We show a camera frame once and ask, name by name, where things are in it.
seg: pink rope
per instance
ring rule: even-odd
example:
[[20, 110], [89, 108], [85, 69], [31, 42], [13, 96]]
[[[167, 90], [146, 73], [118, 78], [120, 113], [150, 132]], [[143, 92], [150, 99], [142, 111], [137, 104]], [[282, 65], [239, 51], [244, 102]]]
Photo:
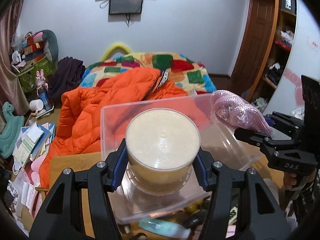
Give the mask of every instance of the pink rope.
[[241, 127], [266, 134], [272, 132], [257, 108], [230, 91], [213, 92], [211, 107], [219, 121], [228, 127], [233, 129]]

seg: green bag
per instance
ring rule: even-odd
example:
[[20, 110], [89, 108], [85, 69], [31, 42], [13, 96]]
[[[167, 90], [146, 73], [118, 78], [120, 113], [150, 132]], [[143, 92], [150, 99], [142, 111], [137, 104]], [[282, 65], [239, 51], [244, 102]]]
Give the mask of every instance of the green bag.
[[44, 57], [37, 63], [33, 64], [26, 71], [19, 73], [19, 77], [22, 90], [27, 93], [37, 88], [36, 86], [36, 72], [43, 69], [44, 76], [47, 77], [55, 72], [54, 64], [50, 62], [47, 57]]

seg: clear plastic box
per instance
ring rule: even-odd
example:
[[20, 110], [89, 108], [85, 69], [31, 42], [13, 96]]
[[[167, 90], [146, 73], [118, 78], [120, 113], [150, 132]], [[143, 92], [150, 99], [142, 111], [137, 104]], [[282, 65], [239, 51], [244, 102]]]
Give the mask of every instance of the clear plastic box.
[[[217, 120], [210, 99], [211, 94], [201, 94], [103, 107], [100, 120], [102, 160], [105, 160], [110, 152], [117, 150], [129, 122], [137, 114], [153, 108], [169, 108], [193, 120], [200, 132], [202, 149], [209, 151], [215, 160], [233, 169], [246, 170], [261, 154], [244, 150], [232, 131]], [[117, 223], [127, 224], [147, 217], [167, 215], [210, 194], [199, 186], [193, 169], [189, 180], [180, 190], [164, 196], [152, 196], [139, 190], [131, 182], [127, 170], [121, 186], [115, 192], [108, 193], [108, 196]]]

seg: green dinosaur toy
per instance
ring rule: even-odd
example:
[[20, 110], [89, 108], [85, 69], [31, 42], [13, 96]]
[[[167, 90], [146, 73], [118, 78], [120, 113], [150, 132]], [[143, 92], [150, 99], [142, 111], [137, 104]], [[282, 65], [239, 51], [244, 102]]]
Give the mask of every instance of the green dinosaur toy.
[[17, 141], [21, 127], [24, 122], [23, 116], [14, 116], [12, 112], [14, 106], [5, 102], [2, 106], [2, 112], [7, 122], [2, 134], [0, 134], [0, 154], [3, 158], [8, 158], [12, 152]]

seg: human hand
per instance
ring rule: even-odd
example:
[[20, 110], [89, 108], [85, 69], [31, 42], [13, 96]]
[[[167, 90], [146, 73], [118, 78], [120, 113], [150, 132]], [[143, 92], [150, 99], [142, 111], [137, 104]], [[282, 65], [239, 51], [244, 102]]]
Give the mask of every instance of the human hand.
[[[296, 185], [297, 184], [297, 180], [295, 179], [296, 176], [297, 174], [285, 172], [283, 177], [283, 186], [286, 189], [289, 189], [289, 188], [292, 188], [292, 186]], [[316, 170], [314, 170], [312, 174], [309, 176], [307, 183], [313, 182], [313, 180], [315, 179], [315, 176], [316, 176]]]

